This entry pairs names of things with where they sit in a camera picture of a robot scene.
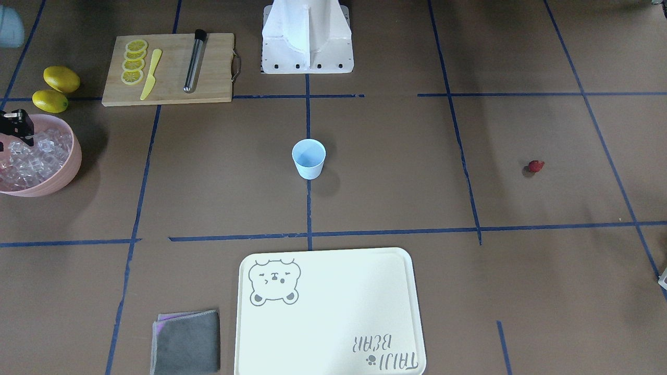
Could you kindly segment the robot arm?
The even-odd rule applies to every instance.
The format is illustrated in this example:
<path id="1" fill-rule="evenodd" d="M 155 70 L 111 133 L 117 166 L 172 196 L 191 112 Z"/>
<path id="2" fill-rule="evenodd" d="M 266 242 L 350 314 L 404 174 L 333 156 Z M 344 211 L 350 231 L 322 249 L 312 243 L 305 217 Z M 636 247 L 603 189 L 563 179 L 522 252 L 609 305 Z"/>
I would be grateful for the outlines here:
<path id="1" fill-rule="evenodd" d="M 14 8 L 1 7 L 1 47 L 17 48 L 23 45 L 26 32 L 23 21 Z M 34 123 L 24 109 L 9 113 L 1 111 L 1 133 L 24 142 L 28 147 L 34 146 Z"/>

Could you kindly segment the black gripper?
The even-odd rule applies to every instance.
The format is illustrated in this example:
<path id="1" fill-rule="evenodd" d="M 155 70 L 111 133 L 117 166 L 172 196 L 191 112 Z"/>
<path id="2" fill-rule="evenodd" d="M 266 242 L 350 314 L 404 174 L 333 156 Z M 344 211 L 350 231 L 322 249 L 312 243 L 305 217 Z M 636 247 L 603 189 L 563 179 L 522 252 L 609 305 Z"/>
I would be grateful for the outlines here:
<path id="1" fill-rule="evenodd" d="M 34 146 L 35 126 L 24 109 L 9 113 L 1 111 L 1 133 L 18 138 L 29 147 Z"/>

